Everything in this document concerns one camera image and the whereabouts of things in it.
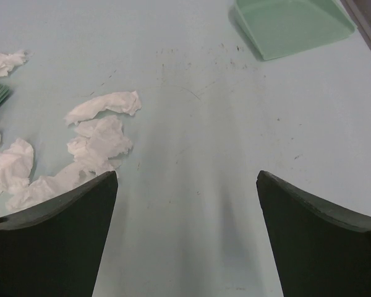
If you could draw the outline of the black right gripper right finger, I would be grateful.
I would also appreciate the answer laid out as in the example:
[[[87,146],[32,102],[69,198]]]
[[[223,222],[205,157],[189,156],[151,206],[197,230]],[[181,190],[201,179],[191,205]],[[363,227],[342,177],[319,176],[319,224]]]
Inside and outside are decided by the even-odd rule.
[[[371,296],[371,217],[261,171],[257,192],[284,296]]]

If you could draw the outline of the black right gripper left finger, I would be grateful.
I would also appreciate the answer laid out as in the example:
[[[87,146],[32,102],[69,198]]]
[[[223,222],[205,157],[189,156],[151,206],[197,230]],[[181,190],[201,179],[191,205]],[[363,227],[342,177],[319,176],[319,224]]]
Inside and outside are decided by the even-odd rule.
[[[0,296],[91,296],[116,197],[109,171],[0,217]]]

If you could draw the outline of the green plastic dustpan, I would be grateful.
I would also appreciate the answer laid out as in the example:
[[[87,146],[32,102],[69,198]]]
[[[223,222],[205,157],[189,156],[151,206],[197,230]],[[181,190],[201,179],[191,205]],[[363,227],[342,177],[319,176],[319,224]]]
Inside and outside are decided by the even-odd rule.
[[[346,11],[332,0],[235,1],[233,12],[265,61],[329,45],[356,30]]]

